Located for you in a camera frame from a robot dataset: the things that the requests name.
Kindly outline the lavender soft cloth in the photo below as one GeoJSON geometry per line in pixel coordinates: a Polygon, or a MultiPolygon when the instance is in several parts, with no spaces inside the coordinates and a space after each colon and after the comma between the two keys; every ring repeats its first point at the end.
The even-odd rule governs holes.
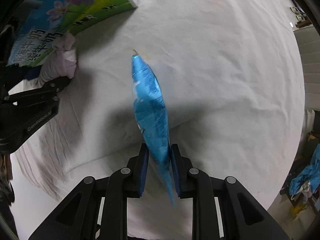
{"type": "Polygon", "coordinates": [[[66,33],[52,42],[52,53],[48,56],[41,67],[37,80],[38,86],[58,77],[72,79],[77,66],[76,49],[74,48],[75,37],[66,33]]]}

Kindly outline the light blue snack pouch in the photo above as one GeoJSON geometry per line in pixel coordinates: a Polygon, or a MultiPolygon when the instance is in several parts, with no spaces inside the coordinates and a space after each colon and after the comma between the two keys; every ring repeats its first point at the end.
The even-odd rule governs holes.
{"type": "Polygon", "coordinates": [[[131,57],[131,73],[136,123],[155,162],[170,202],[175,206],[170,173],[169,119],[161,87],[150,66],[136,51],[131,57]]]}

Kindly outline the printed cardboard box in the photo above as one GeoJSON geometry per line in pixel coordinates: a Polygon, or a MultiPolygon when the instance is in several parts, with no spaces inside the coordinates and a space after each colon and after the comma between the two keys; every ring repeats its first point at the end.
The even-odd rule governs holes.
{"type": "Polygon", "coordinates": [[[38,65],[65,33],[75,35],[138,0],[20,0],[1,26],[1,64],[38,65]]]}

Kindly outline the blue clothes pile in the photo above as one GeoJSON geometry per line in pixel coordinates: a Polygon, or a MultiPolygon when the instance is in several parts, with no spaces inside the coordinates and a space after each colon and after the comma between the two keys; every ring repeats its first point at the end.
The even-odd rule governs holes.
{"type": "Polygon", "coordinates": [[[319,187],[319,144],[315,148],[310,164],[307,165],[296,178],[291,180],[289,185],[289,195],[291,199],[302,193],[309,199],[319,187]]]}

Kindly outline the white table cloth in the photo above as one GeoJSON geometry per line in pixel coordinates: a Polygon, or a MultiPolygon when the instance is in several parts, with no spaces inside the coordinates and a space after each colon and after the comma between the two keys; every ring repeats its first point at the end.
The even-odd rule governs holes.
{"type": "Polygon", "coordinates": [[[170,141],[212,177],[234,176],[268,208],[298,148],[304,81],[289,0],[139,0],[76,37],[59,113],[13,156],[12,206],[27,239],[85,176],[136,155],[131,55],[159,81],[170,141]]]}

